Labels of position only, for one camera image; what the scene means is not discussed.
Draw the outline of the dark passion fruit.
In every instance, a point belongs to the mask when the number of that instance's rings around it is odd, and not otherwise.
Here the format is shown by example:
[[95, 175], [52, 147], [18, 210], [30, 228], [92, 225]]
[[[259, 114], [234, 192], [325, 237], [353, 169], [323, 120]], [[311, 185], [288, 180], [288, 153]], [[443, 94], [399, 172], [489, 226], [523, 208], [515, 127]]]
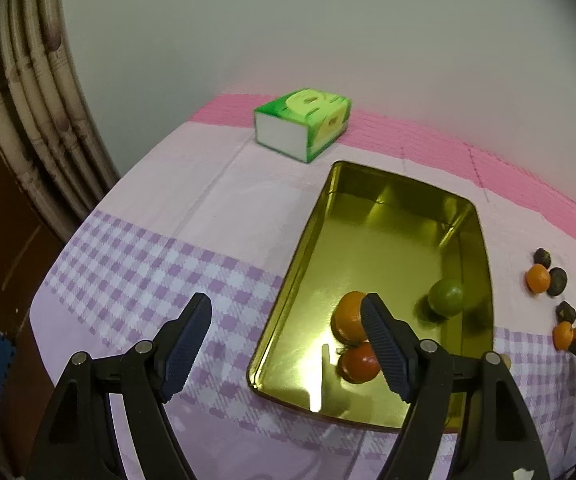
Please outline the dark passion fruit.
[[556, 307], [556, 318], [558, 323], [568, 322], [573, 325], [576, 321], [576, 310], [567, 301], [561, 301]]
[[537, 248], [533, 254], [533, 262], [535, 264], [540, 264], [545, 269], [549, 270], [551, 266], [550, 252], [542, 247]]
[[562, 268], [551, 268], [549, 275], [550, 285], [547, 289], [547, 294], [550, 297], [560, 296], [568, 284], [568, 274]]

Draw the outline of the small red tomato with stem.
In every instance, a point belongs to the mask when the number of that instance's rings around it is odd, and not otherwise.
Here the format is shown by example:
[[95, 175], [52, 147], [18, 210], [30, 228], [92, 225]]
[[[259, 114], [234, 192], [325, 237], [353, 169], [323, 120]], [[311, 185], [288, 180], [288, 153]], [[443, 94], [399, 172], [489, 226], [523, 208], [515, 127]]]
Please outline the small red tomato with stem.
[[351, 384], [371, 382], [380, 373], [381, 367], [369, 342], [346, 348], [338, 360], [340, 376]]

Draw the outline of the right brown longan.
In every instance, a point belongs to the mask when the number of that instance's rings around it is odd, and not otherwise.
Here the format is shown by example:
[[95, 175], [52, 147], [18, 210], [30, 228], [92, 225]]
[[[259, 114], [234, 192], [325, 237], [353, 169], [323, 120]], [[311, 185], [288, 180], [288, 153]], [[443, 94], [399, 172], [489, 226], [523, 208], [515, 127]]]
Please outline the right brown longan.
[[507, 356], [507, 354], [501, 353], [500, 357], [501, 357], [501, 361], [504, 362], [504, 365], [506, 365], [508, 370], [511, 370], [512, 362], [511, 362], [511, 359], [509, 358], [509, 356]]

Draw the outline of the pink and purple tablecloth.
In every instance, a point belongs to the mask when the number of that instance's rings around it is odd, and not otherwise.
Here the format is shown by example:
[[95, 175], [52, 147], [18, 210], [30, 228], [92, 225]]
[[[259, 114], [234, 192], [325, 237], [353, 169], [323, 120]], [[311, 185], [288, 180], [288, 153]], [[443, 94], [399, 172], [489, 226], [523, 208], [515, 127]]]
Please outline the pink and purple tablecloth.
[[[504, 353], [550, 478], [576, 474], [576, 357], [552, 342], [558, 300], [524, 274], [539, 247], [576, 310], [576, 203], [526, 170], [407, 120], [353, 112], [309, 164], [257, 144], [258, 96], [201, 108], [117, 183], [49, 270], [30, 311], [61, 379], [153, 341], [210, 301], [164, 415], [200, 479], [373, 479], [409, 405], [383, 377], [352, 385], [331, 315], [375, 292], [421, 339]], [[455, 278], [463, 310], [435, 314]]]

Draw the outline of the rattan chair frame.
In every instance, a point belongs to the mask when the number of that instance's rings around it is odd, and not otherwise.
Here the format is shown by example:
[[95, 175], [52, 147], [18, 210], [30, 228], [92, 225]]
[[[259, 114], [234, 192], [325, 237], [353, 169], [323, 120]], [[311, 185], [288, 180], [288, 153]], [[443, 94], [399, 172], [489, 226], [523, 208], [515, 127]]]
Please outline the rattan chair frame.
[[0, 0], [0, 154], [61, 240], [119, 180], [75, 78], [61, 0]]

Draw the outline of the green tissue pack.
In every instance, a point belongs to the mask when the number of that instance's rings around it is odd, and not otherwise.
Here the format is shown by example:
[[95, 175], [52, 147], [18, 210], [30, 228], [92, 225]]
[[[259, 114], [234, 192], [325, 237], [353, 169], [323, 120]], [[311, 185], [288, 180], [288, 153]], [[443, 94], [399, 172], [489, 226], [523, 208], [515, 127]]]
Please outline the green tissue pack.
[[339, 94], [304, 88], [254, 110], [257, 144], [309, 164], [347, 129], [353, 103]]

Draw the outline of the green tomato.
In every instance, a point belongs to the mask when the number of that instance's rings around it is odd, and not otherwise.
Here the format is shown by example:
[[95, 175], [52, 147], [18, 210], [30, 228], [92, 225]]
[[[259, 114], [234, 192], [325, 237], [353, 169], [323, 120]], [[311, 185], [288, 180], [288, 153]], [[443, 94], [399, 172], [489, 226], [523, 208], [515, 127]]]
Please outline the green tomato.
[[429, 307], [442, 318], [452, 318], [459, 314], [465, 302], [462, 283], [455, 278], [442, 278], [428, 292]]

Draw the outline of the oval orange mandarin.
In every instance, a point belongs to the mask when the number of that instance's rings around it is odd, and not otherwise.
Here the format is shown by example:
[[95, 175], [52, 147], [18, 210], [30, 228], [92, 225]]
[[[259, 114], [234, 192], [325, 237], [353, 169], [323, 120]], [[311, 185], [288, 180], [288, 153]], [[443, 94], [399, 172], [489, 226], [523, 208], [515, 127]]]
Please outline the oval orange mandarin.
[[340, 299], [331, 315], [331, 328], [343, 344], [362, 344], [367, 335], [361, 324], [361, 301], [365, 294], [352, 290]]

